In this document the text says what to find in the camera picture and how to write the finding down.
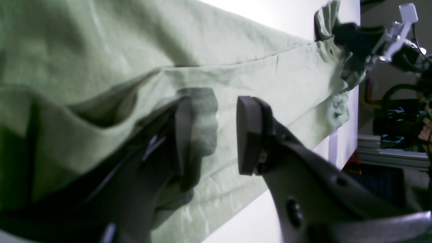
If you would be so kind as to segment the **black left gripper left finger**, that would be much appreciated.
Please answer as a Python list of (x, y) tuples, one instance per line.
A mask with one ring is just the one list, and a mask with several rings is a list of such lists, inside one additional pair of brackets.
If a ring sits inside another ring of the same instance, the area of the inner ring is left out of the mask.
[(87, 174), (38, 203), (1, 214), (1, 230), (39, 243), (148, 243), (162, 188), (181, 178), (192, 101), (153, 112), (144, 127)]

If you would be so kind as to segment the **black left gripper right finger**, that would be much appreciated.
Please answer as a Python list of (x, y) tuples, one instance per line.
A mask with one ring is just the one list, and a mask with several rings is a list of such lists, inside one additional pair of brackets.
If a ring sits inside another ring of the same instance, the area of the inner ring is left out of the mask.
[(431, 242), (431, 211), (373, 195), (307, 149), (263, 100), (239, 96), (236, 126), (239, 173), (263, 177), (285, 243)]

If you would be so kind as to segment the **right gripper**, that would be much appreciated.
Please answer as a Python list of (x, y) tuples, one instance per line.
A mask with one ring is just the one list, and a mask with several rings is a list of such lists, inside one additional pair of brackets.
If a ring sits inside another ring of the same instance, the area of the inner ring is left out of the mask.
[(368, 63), (370, 70), (378, 63), (387, 63), (404, 72), (427, 71), (427, 60), (424, 57), (426, 49), (418, 47), (410, 40), (406, 40), (398, 51), (389, 59), (385, 59), (384, 55), (387, 54), (390, 44), (378, 44), (384, 34), (384, 26), (361, 27), (356, 23), (344, 23), (333, 27), (334, 42), (347, 48), (360, 60), (370, 57)]

